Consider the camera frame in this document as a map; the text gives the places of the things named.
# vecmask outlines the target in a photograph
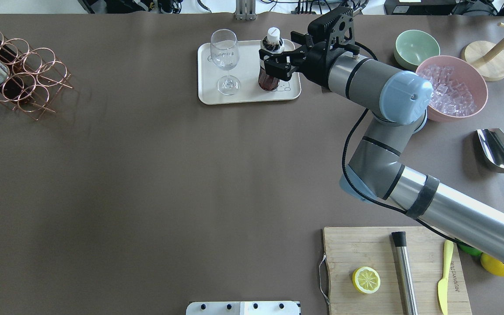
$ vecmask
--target light blue joint cap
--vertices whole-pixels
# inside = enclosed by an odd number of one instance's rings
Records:
[[[374,200],[378,199],[376,195],[368,189],[367,185],[358,177],[357,174],[355,174],[354,170],[351,169],[351,167],[348,165],[346,166],[346,172],[347,176],[350,178],[351,183],[355,186],[358,191],[364,193],[367,197],[370,197]],[[350,184],[347,182],[346,177],[342,174],[342,178],[339,180],[339,186],[348,194],[354,196],[355,198],[364,201],[366,203],[372,203],[371,201],[366,200],[365,198],[361,197],[357,192],[354,191],[354,189],[350,186]]]
[[[388,79],[380,92],[380,112],[391,122],[411,124],[424,114],[432,92],[428,80],[411,71],[400,71]]]

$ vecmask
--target glass stem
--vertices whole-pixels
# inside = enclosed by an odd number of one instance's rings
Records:
[[[226,88],[232,88],[232,86],[234,85],[232,78],[229,77],[230,75],[231,71],[227,70],[227,78],[224,80],[224,85],[226,86]]]

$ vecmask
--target lime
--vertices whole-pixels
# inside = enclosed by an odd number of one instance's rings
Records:
[[[353,286],[362,293],[374,293],[380,288],[380,276],[371,267],[359,267],[353,272]]]
[[[479,249],[474,248],[472,246],[464,246],[464,245],[458,244],[458,248],[462,249],[463,252],[468,253],[472,256],[482,255],[482,251],[480,251]]]
[[[484,269],[496,276],[504,277],[504,263],[494,259],[494,257],[491,257],[486,253],[482,254],[480,261]]]

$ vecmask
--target white bottle cap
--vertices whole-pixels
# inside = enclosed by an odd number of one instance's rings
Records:
[[[280,30],[278,28],[269,28],[268,42],[279,42],[279,41],[280,41]]]

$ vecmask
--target green bowl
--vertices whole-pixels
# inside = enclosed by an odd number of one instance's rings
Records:
[[[438,42],[426,32],[407,30],[396,38],[394,58],[407,70],[415,71],[424,60],[440,54]]]

